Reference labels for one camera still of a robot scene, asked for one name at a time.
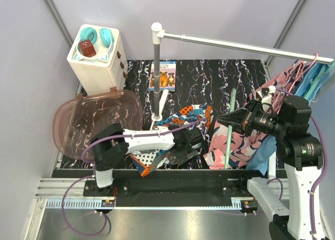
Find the mint green hanger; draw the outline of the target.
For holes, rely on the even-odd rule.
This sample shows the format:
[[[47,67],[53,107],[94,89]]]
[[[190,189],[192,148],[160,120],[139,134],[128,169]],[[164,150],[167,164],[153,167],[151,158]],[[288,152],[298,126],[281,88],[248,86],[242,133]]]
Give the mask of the mint green hanger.
[[[232,91],[231,91],[230,111],[229,112],[233,112],[235,110],[236,92],[237,92],[237,90],[235,88],[233,88]],[[228,125],[226,153],[225,153],[225,169],[228,169],[228,167],[229,167],[231,139],[232,139],[232,126]]]

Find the blue orange patterned shorts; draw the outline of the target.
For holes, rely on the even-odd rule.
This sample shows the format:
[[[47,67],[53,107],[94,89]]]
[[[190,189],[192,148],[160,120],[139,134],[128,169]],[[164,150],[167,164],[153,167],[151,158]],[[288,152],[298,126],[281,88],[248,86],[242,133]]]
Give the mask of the blue orange patterned shorts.
[[[213,120],[213,108],[210,105],[191,105],[182,108],[177,113],[173,114],[169,118],[155,123],[155,129],[167,128],[169,130],[175,130],[179,127],[193,129],[199,128],[204,141],[209,138],[208,131]],[[203,147],[202,144],[197,146],[199,155],[200,149]],[[142,152],[140,154],[130,154],[133,165],[137,168],[142,177],[148,176],[153,171],[161,168],[162,166],[183,166],[172,165],[168,159],[169,150],[155,149],[152,152]]]

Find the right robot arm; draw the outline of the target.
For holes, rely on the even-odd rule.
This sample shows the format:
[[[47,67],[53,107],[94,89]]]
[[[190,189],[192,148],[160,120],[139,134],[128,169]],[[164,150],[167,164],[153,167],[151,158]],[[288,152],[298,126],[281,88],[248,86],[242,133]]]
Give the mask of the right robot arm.
[[[261,101],[247,105],[216,121],[231,126],[234,132],[249,135],[252,131],[276,138],[276,154],[281,157],[287,175],[289,208],[286,208],[264,178],[245,178],[238,182],[241,195],[258,201],[269,220],[271,239],[325,239],[317,192],[326,169],[326,152],[322,138],[307,132],[311,108],[306,99],[286,95],[278,114],[263,110]]]

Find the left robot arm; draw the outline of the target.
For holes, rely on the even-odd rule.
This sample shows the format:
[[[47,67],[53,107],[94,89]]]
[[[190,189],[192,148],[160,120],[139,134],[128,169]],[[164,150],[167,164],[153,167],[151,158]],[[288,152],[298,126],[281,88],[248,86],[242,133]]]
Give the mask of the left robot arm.
[[[90,150],[93,152],[93,176],[95,190],[102,196],[113,190],[113,169],[127,154],[150,151],[165,151],[173,164],[182,165],[197,155],[197,148],[204,135],[192,122],[185,126],[158,126],[154,130],[123,129],[120,123],[110,125],[92,140],[83,151],[82,159]]]

